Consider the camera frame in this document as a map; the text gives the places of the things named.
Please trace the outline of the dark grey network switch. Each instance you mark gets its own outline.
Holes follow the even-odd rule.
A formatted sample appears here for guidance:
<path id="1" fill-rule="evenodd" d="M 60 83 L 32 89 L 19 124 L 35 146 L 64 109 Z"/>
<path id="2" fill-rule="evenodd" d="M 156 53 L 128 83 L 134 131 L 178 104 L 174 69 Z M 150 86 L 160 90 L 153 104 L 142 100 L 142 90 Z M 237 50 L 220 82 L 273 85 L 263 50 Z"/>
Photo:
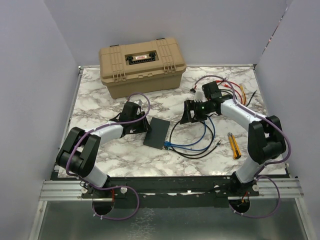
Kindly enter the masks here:
<path id="1" fill-rule="evenodd" d="M 150 121 L 151 130 L 146 133 L 143 145 L 161 150 L 164 147 L 170 121 L 153 117 Z"/>

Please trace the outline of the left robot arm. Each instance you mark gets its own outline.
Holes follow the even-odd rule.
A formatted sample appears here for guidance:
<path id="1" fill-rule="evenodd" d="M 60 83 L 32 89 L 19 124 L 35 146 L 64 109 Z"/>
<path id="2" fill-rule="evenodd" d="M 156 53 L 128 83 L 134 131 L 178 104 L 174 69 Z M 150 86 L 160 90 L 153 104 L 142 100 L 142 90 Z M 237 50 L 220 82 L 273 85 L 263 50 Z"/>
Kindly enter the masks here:
<path id="1" fill-rule="evenodd" d="M 92 184 L 97 196 L 106 197 L 111 186 L 107 182 L 109 176 L 95 165 L 98 150 L 100 146 L 126 135 L 149 132 L 148 113 L 139 104 L 128 101 L 122 112 L 101 126 L 87 130 L 73 127 L 57 154 L 56 164 L 69 176 Z"/>

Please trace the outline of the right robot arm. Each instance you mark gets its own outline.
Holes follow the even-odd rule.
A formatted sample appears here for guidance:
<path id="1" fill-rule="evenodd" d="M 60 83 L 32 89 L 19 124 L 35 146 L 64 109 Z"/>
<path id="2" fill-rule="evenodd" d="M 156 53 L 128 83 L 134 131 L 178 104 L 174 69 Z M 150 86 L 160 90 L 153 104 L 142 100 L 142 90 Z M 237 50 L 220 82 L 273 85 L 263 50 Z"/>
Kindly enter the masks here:
<path id="1" fill-rule="evenodd" d="M 190 91 L 194 98 L 184 101 L 181 124 L 202 122 L 208 119 L 209 114 L 216 113 L 232 119 L 247 131 L 248 157 L 231 175 L 229 184 L 230 191 L 240 196 L 266 163 L 286 151 L 280 119 L 275 115 L 259 115 L 241 104 L 235 96 L 222 95 L 215 81 L 204 84 L 201 91 L 195 88 Z"/>

